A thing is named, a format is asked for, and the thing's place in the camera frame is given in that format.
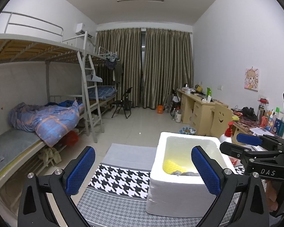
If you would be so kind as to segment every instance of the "rug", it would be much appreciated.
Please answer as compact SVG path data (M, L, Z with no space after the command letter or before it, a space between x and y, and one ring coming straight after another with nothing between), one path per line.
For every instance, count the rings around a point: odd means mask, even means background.
M83 193L77 208L94 227L194 227L201 218L171 218L146 213L149 175L156 148L113 143ZM231 218L234 196L221 223Z

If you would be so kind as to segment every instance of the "bed ladder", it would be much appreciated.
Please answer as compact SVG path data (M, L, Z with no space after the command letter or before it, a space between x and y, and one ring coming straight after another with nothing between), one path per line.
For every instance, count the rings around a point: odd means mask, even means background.
M82 58L81 58L81 54L78 51L77 52L77 56L78 56L78 60L80 63L80 67L81 67L81 71L82 71L82 102L84 104L84 121L85 121L85 129L86 129L86 135L89 136L89 128L88 128L88 122L91 125L91 132L93 135L93 140L94 142L98 142L98 139L96 137L96 132L95 132L95 126L100 122L100 126L101 126L101 132L104 133L104 126L103 126L103 122L102 122L102 116L101 116L101 110L100 110L100 103L99 103L99 97L98 97L98 87L97 87L97 82L94 82L93 86L87 86L87 80L86 80L86 70L94 70L94 65L93 65L93 61L91 59L91 56L88 55L88 59L90 62L90 68L86 68L85 66L85 59L86 59L86 53L84 52L82 54ZM96 94L96 103L90 105L89 102L89 95L88 95L88 89L90 88L95 88L95 94ZM91 112L94 111L95 109L98 109L98 120L96 120L95 122L93 122L93 118L91 116Z

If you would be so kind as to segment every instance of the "blue plaid blanket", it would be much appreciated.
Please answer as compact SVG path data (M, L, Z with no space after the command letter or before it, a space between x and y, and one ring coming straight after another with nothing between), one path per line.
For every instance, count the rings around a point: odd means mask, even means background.
M98 97L99 100L106 100L107 98L113 96L117 90L112 86L98 86ZM96 99L96 90L91 88L88 90L88 95L90 100Z
M46 145L54 146L79 122L79 109L83 105L73 102L70 107L26 105L15 106L8 114L8 122L15 129L36 132Z

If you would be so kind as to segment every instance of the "wooden chair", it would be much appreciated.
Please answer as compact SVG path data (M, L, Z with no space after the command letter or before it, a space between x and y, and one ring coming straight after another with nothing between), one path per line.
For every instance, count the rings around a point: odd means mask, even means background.
M214 120L211 126L210 136L220 138L228 128L228 123L232 121L233 112L220 104L215 105Z

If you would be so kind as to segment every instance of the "wooden bed slats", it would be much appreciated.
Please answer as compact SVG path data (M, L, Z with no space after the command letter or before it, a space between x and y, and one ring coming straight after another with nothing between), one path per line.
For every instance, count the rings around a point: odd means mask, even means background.
M91 55L94 65L103 64L101 56ZM19 39L0 39L0 63L23 61L51 61L79 64L77 50Z

